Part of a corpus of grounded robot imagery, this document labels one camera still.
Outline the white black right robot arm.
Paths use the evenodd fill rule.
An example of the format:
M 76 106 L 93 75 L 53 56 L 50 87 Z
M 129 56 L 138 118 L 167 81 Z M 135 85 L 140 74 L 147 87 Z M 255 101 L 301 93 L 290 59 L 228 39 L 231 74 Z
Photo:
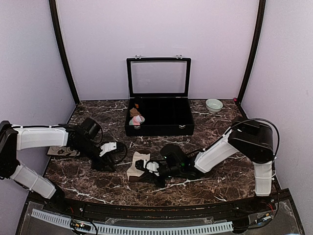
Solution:
M 273 145 L 274 134 L 279 134 L 278 128 L 266 119 L 237 117 L 207 148 L 186 154 L 178 145 L 168 144 L 160 151 L 163 161 L 137 160 L 135 167 L 149 175 L 148 182 L 163 188 L 168 178 L 196 180 L 230 156 L 241 153 L 254 166 L 256 197 L 250 200 L 249 207 L 253 212 L 261 212 L 268 205 L 279 149 Z

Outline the pink patterned sock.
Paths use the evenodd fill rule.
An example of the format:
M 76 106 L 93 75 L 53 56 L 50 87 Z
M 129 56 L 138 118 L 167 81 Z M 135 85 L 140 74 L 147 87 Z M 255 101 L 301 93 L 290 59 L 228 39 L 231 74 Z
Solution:
M 145 121 L 145 118 L 141 115 L 137 115 L 131 118 L 129 125 L 141 125 Z

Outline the beige and brown sock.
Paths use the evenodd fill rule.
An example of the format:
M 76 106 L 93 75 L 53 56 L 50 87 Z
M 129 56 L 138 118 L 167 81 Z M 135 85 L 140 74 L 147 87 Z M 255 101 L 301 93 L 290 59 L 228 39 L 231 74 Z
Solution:
M 129 182 L 139 182 L 144 174 L 143 164 L 150 159 L 150 153 L 135 152 L 133 154 L 132 165 L 127 169 Z

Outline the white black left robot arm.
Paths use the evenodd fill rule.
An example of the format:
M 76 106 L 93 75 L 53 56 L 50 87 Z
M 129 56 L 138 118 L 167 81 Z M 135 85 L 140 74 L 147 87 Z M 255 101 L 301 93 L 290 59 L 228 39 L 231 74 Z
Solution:
M 47 178 L 26 167 L 17 159 L 17 152 L 38 147 L 69 147 L 89 157 L 94 164 L 114 170 L 114 162 L 107 155 L 117 149 L 116 142 L 95 143 L 100 125 L 87 118 L 80 125 L 20 126 L 8 121 L 0 123 L 0 178 L 11 179 L 41 197 L 50 200 L 58 213 L 66 213 L 69 203 L 64 192 Z

